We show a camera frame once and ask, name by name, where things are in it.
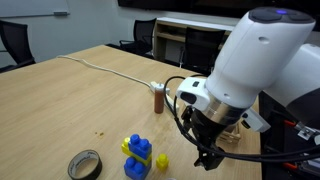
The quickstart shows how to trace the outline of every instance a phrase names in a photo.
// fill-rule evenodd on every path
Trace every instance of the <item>cable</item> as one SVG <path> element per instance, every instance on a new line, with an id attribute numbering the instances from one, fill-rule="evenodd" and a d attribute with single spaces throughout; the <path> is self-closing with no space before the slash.
<path id="1" fill-rule="evenodd" d="M 169 78 L 164 85 L 164 88 L 167 87 L 168 83 L 172 79 L 185 79 L 184 77 L 181 76 L 173 76 Z M 174 98 L 174 107 L 176 106 L 176 101 L 177 101 L 177 96 Z M 193 136 L 191 136 L 186 129 L 183 127 L 181 122 L 179 121 L 179 117 L 177 115 L 177 112 L 175 109 L 172 109 L 169 107 L 170 111 L 172 112 L 174 116 L 174 120 L 177 124 L 178 129 L 180 130 L 181 134 L 192 144 L 197 146 L 199 149 L 214 153 L 219 156 L 227 157 L 227 158 L 232 158 L 232 159 L 238 159 L 238 160 L 245 160 L 245 161 L 252 161 L 252 162 L 266 162 L 266 163 L 283 163 L 283 162 L 297 162 L 297 161 L 304 161 L 304 160 L 310 160 L 310 159 L 315 159 L 320 157 L 320 153 L 314 153 L 310 154 L 307 156 L 301 156 L 302 153 L 310 153 L 312 151 L 320 150 L 320 145 L 317 145 L 312 148 L 308 149 L 303 149 L 299 151 L 294 151 L 294 152 L 288 152 L 288 153 L 280 153 L 280 154 L 266 154 L 266 155 L 261 155 L 261 154 L 234 154 L 234 153 L 228 153 L 228 152 L 223 152 L 220 150 L 217 150 L 218 148 L 208 148 L 201 143 L 199 143 Z"/>
<path id="2" fill-rule="evenodd" d="M 190 77 L 208 77 L 207 75 L 204 75 L 204 74 L 194 74 Z"/>
<path id="3" fill-rule="evenodd" d="M 150 84 L 148 84 L 148 83 L 145 82 L 145 81 L 142 81 L 142 80 L 140 80 L 140 79 L 137 79 L 137 78 L 134 78 L 134 77 L 131 77 L 131 76 L 122 74 L 122 73 L 119 73 L 119 72 L 114 71 L 114 70 L 112 70 L 112 69 L 107 69 L 107 68 L 103 68 L 103 67 L 100 67 L 100 66 L 96 66 L 96 65 L 94 65 L 94 64 L 91 64 L 91 63 L 87 62 L 87 61 L 84 60 L 84 59 L 78 59 L 78 58 L 74 58 L 74 57 L 70 57 L 70 56 L 63 56 L 63 55 L 59 55 L 59 56 L 57 56 L 57 58 L 66 58 L 66 59 L 75 60 L 75 61 L 84 63 L 85 65 L 87 65 L 87 66 L 89 66 L 89 67 L 92 67 L 92 68 L 95 68 L 95 69 L 99 69 L 99 70 L 103 70 L 103 71 L 108 71 L 108 72 L 114 73 L 114 74 L 116 74 L 116 75 L 122 76 L 122 77 L 124 77 L 124 78 L 127 78 L 127 79 L 130 79 L 130 80 L 139 82 L 139 83 L 141 83 L 141 84 L 144 84 L 144 85 L 148 86 L 148 88 L 150 88 Z"/>

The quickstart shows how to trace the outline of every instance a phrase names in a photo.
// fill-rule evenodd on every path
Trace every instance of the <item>whiteboard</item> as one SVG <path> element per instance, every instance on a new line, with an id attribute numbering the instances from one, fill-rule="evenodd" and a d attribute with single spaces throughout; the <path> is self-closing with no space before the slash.
<path id="1" fill-rule="evenodd" d="M 54 14 L 69 14 L 67 0 L 0 0 L 0 17 Z"/>

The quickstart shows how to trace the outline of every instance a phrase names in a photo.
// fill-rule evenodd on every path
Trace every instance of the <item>white cable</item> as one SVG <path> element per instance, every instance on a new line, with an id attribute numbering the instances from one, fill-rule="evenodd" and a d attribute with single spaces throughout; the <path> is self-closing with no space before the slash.
<path id="1" fill-rule="evenodd" d="M 150 84 L 148 84 L 148 83 L 145 82 L 145 81 L 142 81 L 142 80 L 140 80 L 140 79 L 137 79 L 137 78 L 134 78 L 134 77 L 131 77 L 131 76 L 122 74 L 122 73 L 119 73 L 119 72 L 114 71 L 114 70 L 112 70 L 112 69 L 106 69 L 106 68 L 103 68 L 103 67 L 100 67 L 100 66 L 96 66 L 96 65 L 94 65 L 94 64 L 91 64 L 91 63 L 87 62 L 87 61 L 84 60 L 84 59 L 77 59 L 77 58 L 74 58 L 74 57 L 63 56 L 63 55 L 59 55 L 59 56 L 57 56 L 57 58 L 67 58 L 67 59 L 72 59 L 72 60 L 75 60 L 75 61 L 78 61 L 78 62 L 82 62 L 82 63 L 84 63 L 85 65 L 87 65 L 87 66 L 89 66 L 89 67 L 114 73 L 114 74 L 116 74 L 116 75 L 119 75 L 119 76 L 125 77 L 125 78 L 127 78 L 127 79 L 131 79 L 131 80 L 133 80 L 133 81 L 136 81 L 136 82 L 139 82 L 139 83 L 141 83 L 141 84 L 144 84 L 144 85 L 146 85 L 146 86 L 148 86 L 148 87 L 150 88 Z"/>

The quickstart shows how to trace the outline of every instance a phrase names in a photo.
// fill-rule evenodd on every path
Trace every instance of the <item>black cable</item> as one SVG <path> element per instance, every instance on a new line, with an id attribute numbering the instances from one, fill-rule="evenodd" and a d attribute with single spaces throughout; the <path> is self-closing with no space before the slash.
<path id="1" fill-rule="evenodd" d="M 204 75 L 204 74 L 194 74 L 190 77 L 208 77 L 207 75 Z"/>
<path id="2" fill-rule="evenodd" d="M 169 78 L 165 85 L 164 85 L 164 89 L 166 89 L 168 83 L 172 80 L 172 79 L 185 79 L 182 76 L 173 76 L 171 78 Z M 245 160 L 245 161 L 252 161 L 252 162 L 266 162 L 266 163 L 283 163 L 283 162 L 296 162 L 296 161 L 304 161 L 304 160 L 310 160 L 310 159 L 315 159 L 320 157 L 320 153 L 315 153 L 315 154 L 311 154 L 311 155 L 307 155 L 307 156 L 297 156 L 300 155 L 302 153 L 307 153 L 307 152 L 311 152 L 311 151 L 315 151 L 315 150 L 320 150 L 320 145 L 317 145 L 315 147 L 312 148 L 308 148 L 308 149 L 303 149 L 303 150 L 299 150 L 299 151 L 294 151 L 294 152 L 288 152 L 288 153 L 280 153 L 280 154 L 267 154 L 267 155 L 261 155 L 261 154 L 234 154 L 234 153 L 228 153 L 228 152 L 223 152 L 223 151 L 219 151 L 216 149 L 212 149 L 212 148 L 208 148 L 202 144 L 200 144 L 195 138 L 193 138 L 183 127 L 183 125 L 181 124 L 181 122 L 179 121 L 179 117 L 177 115 L 176 112 L 176 101 L 177 101 L 177 96 L 175 96 L 174 98 L 174 104 L 173 107 L 174 109 L 171 109 L 171 107 L 169 107 L 171 113 L 174 116 L 174 120 L 177 124 L 178 129 L 180 130 L 181 134 L 192 144 L 194 144 L 195 146 L 197 146 L 198 148 L 200 148 L 201 150 L 204 151 L 208 151 L 214 154 L 217 154 L 219 156 L 224 156 L 227 158 L 232 158 L 232 159 L 238 159 L 238 160 Z"/>

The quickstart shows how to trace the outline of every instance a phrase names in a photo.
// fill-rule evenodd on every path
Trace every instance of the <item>cabinet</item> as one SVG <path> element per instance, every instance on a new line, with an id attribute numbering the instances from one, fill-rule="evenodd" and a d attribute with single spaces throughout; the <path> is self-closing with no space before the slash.
<path id="1" fill-rule="evenodd" d="M 185 42 L 185 34 L 187 27 L 207 31 L 226 30 L 224 41 L 227 39 L 228 35 L 234 28 L 233 26 L 189 21 L 175 18 L 157 18 L 154 31 L 153 50 L 153 54 L 156 60 L 165 60 L 166 44 L 168 40 L 178 41 L 182 43 Z"/>

